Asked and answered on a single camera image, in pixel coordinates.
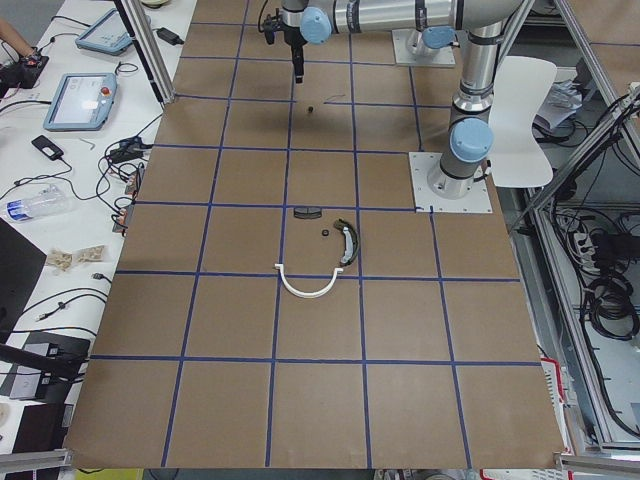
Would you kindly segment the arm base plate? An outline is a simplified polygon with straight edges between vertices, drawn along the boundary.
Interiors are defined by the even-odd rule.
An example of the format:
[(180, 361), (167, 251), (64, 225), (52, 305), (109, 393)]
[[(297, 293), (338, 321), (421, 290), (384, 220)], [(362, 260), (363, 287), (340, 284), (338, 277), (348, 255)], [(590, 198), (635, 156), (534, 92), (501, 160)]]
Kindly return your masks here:
[(488, 188), (481, 168), (468, 179), (448, 177), (439, 152), (410, 152), (414, 209), (418, 213), (491, 214)]
[(452, 46), (427, 47), (422, 33), (417, 30), (393, 30), (392, 40), (396, 65), (431, 68), (454, 68), (456, 65)]

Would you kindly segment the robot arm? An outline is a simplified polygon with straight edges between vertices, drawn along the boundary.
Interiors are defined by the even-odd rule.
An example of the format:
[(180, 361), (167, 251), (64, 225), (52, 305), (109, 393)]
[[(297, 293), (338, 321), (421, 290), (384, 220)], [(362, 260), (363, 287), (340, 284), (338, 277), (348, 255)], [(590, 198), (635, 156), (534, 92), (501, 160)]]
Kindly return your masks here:
[(304, 78), (305, 45), (324, 44), (333, 35), (410, 29), (435, 50), (445, 46), (444, 36), (466, 32), (448, 147), (428, 174), (434, 193), (457, 199), (468, 193), (495, 145), (488, 119), (505, 30), (530, 8), (528, 1), (284, 1), (274, 14), (259, 14), (257, 27), (268, 44), (283, 34), (297, 83)]
[(455, 39), (456, 31), (450, 26), (427, 27), (423, 31), (414, 31), (408, 40), (408, 46), (417, 55), (425, 55), (451, 46)]

